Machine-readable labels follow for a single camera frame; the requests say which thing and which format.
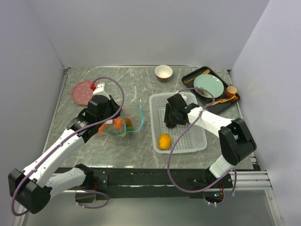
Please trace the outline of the clear blue-zipper zip bag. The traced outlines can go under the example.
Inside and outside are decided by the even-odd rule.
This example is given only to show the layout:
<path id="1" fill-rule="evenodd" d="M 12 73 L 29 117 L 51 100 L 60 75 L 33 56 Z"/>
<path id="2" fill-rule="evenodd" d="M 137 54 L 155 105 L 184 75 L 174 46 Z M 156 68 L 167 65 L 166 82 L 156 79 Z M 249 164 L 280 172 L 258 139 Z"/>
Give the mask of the clear blue-zipper zip bag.
<path id="1" fill-rule="evenodd" d="M 120 112 L 120 116 L 118 116 L 118 117 L 123 118 L 124 128 L 126 127 L 125 118 L 129 118 L 130 121 L 132 122 L 133 131 L 126 133 L 126 135 L 129 133 L 139 132 L 144 124 L 144 115 L 143 115 L 141 107 L 139 105 L 124 104 L 122 111 Z M 104 124 L 108 124 L 107 133 L 106 134 L 98 134 L 98 135 L 100 135 L 100 136 L 113 135 L 113 134 L 109 133 L 109 131 L 113 130 L 113 128 L 114 128 L 113 120 L 114 119 L 104 123 Z"/>

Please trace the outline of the yellow orange persimmon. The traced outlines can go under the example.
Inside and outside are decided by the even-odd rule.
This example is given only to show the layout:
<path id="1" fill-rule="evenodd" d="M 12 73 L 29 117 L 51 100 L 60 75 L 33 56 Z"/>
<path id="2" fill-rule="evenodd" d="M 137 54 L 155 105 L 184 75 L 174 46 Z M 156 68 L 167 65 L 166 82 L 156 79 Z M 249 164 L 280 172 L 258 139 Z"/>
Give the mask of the yellow orange persimmon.
<path id="1" fill-rule="evenodd" d="M 158 145 L 161 150 L 168 150 L 171 143 L 172 139 L 167 133 L 162 134 L 158 140 Z"/>

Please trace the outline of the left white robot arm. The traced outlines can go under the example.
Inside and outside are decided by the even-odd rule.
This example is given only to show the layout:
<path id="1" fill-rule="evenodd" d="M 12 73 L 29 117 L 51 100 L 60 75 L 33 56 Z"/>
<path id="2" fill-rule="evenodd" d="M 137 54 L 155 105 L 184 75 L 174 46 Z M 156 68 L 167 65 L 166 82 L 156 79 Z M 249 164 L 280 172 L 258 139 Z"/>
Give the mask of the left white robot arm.
<path id="1" fill-rule="evenodd" d="M 90 188 L 94 182 L 93 173 L 84 165 L 72 168 L 58 179 L 53 173 L 74 151 L 94 136 L 106 121 L 117 118 L 122 107 L 112 96 L 93 96 L 87 107 L 71 120 L 63 134 L 43 155 L 23 170 L 13 169 L 8 175 L 13 215 L 22 215 L 15 211 L 15 202 L 24 206 L 26 212 L 36 214 L 51 198 L 69 188 Z"/>

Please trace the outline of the dark purple mangosteen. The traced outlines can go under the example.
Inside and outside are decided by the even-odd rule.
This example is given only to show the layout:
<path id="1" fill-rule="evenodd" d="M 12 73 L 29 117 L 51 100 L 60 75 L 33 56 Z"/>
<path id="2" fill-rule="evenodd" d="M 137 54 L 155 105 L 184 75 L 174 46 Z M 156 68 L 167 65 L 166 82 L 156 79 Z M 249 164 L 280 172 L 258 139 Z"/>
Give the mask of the dark purple mangosteen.
<path id="1" fill-rule="evenodd" d="M 172 124 L 172 123 L 167 123 L 166 124 L 166 127 L 169 128 L 169 129 L 173 129 L 175 128 L 177 125 L 176 124 Z"/>

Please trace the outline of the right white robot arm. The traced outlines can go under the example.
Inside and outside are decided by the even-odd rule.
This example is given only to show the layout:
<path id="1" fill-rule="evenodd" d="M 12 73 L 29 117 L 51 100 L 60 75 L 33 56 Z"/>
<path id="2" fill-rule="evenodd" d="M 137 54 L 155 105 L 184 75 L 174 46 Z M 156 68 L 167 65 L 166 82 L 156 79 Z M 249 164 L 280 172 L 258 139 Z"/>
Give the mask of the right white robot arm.
<path id="1" fill-rule="evenodd" d="M 187 104 L 179 93 L 167 99 L 164 123 L 172 125 L 196 125 L 219 138 L 221 156 L 208 168 L 206 182 L 217 187 L 222 176 L 256 150 L 257 145 L 246 122 L 213 114 L 203 107 Z"/>

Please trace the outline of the brown kiwi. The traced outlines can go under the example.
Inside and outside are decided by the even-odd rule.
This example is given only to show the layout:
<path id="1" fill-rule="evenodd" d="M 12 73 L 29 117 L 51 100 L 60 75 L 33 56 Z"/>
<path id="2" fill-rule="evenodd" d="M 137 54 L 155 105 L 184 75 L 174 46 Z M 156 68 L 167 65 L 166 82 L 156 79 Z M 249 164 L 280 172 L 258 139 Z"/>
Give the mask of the brown kiwi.
<path id="1" fill-rule="evenodd" d="M 132 127 L 132 122 L 129 118 L 125 118 L 126 127 Z"/>

